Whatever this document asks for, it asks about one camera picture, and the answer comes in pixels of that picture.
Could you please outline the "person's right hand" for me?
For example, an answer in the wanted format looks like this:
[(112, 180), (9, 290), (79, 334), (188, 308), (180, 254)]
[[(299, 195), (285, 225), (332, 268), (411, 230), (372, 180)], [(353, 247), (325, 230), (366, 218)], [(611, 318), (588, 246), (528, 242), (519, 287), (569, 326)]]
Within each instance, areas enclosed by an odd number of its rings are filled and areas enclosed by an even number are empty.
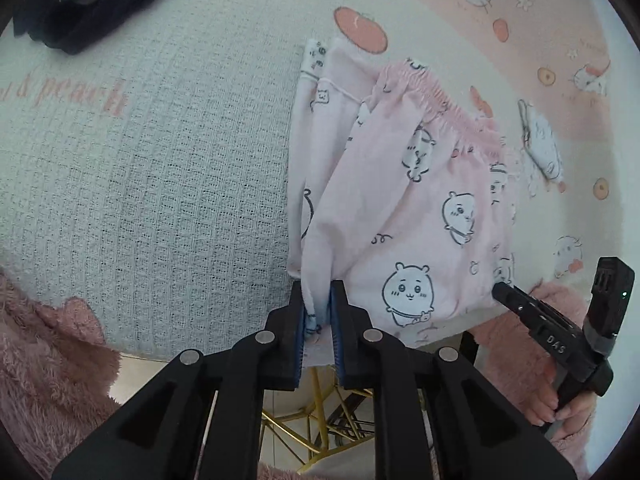
[(583, 392), (560, 408), (558, 394), (553, 387), (556, 368), (553, 361), (544, 367), (541, 378), (524, 403), (524, 416), (534, 426), (551, 424), (556, 427), (555, 439), (562, 439), (582, 430), (597, 405), (597, 396)]

